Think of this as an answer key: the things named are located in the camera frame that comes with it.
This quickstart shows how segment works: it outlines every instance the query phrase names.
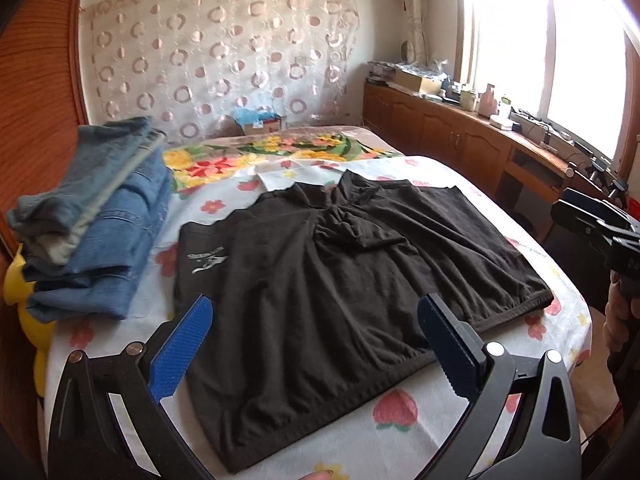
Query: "window frame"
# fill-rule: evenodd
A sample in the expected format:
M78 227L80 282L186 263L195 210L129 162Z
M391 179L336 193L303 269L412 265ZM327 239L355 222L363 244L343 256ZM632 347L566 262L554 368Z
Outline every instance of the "window frame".
M475 79L479 33L477 23L473 0L458 0L458 36L454 79L466 84L473 84ZM637 113L632 113L632 110L634 108L634 98L640 89L640 62L634 44L629 38L628 29L625 27L625 106L620 134L616 143L616 151L613 158L610 159L577 134L574 134L564 126L555 123L547 117L556 67L556 13L553 5L549 6L547 27L545 77L540 108L537 112L543 120L551 124L557 131L566 133L574 141L580 142L583 146L587 147L587 149L596 156L602 156L604 159L610 160L610 170L620 178L627 179L635 158L638 140L640 140L640 136L639 139L636 139L636 136L631 134L634 123L638 122L638 118L635 117Z

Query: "window pane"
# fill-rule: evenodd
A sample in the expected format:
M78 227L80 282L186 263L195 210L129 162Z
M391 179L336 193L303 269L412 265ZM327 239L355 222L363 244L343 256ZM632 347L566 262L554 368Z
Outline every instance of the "window pane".
M548 118L613 158L625 105L625 36L603 0L554 0L556 72Z
M487 83L514 107L538 113L545 78L548 0L474 0L478 20L476 90Z

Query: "pink bottle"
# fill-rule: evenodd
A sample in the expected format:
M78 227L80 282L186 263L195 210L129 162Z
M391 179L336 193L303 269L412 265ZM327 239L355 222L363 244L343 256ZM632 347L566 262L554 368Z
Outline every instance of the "pink bottle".
M478 103L478 114L490 117L498 113L498 101L494 97L494 85L488 84Z

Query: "wall covering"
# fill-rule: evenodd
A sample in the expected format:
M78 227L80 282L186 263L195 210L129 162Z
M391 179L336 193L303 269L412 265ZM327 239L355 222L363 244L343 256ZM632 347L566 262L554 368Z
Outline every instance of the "wall covering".
M150 114L172 144L219 134L239 106L348 123L358 22L355 0L103 0L80 18L89 120Z

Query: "finger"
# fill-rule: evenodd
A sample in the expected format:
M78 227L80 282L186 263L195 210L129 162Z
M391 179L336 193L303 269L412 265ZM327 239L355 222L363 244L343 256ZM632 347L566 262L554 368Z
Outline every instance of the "finger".
M631 313L635 318L640 319L640 298L633 298L631 300Z
M607 322L602 326L602 338L604 339L605 346L610 352L620 352L622 350L622 343L619 343L613 338L607 327Z
M326 471L304 475L300 480L331 480L332 473L333 471L327 469Z
M612 312L613 308L611 303L607 303L607 306L604 308L605 324L612 338L616 342L624 344L629 339L629 330L626 328L626 324Z
M609 285L609 311L620 319L629 318L629 302L620 294L620 284Z

